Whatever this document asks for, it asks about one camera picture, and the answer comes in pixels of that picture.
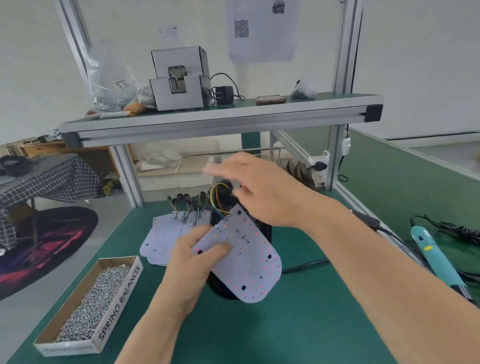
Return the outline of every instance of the round rug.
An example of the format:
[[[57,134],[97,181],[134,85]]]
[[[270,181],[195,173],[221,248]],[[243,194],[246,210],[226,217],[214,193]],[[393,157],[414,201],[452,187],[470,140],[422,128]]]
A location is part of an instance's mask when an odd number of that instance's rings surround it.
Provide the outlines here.
[[[95,211],[66,206],[39,211],[38,243],[34,247],[32,223],[17,229],[22,238],[0,256],[0,300],[22,290],[58,267],[89,238],[98,223]]]

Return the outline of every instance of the wall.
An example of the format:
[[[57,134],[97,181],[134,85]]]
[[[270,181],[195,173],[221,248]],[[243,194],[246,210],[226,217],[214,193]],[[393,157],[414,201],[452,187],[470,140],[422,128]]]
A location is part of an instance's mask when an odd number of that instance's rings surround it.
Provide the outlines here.
[[[120,43],[141,82],[155,76],[150,50],[202,45],[211,72],[230,74],[247,97],[288,94],[298,79],[331,90],[337,0],[302,0],[291,62],[243,66],[228,59],[224,0],[79,3],[92,40]],[[380,123],[359,128],[380,137],[479,129],[479,16],[477,0],[365,0],[354,91],[385,94],[385,109]],[[158,29],[173,25],[180,37],[165,43]],[[51,0],[4,1],[0,45],[0,144],[84,114],[89,100]],[[221,140],[221,147],[240,142],[238,135]]]
[[[52,0],[0,6],[0,145],[79,119],[88,95]]]

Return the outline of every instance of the power outlet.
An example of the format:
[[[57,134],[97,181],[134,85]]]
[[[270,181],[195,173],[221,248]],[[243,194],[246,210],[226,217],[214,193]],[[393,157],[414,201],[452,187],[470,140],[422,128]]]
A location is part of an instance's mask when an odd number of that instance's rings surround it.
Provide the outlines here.
[[[329,160],[330,160],[330,154],[326,150],[321,156],[309,157],[308,163],[309,163],[309,167],[315,165],[315,163],[317,162],[325,163],[328,166]],[[328,170],[328,167],[321,171],[317,171],[313,168],[310,168],[310,174],[312,175],[312,179],[313,179],[313,182],[315,183],[315,187],[325,186],[325,181],[327,178],[327,170]]]

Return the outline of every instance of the smartphone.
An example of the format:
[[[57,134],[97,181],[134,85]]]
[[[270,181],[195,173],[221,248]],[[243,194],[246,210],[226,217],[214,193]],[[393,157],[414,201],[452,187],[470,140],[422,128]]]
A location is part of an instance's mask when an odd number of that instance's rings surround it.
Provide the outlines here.
[[[257,105],[284,104],[286,101],[287,99],[280,95],[257,97]]]

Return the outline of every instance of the checkered cloth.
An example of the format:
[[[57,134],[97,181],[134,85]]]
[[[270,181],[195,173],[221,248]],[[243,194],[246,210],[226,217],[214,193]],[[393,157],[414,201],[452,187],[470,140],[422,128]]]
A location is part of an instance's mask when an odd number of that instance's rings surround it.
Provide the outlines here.
[[[98,176],[76,154],[42,157],[32,170],[14,181],[0,185],[0,246],[17,245],[9,208],[33,197],[77,202],[97,195]]]

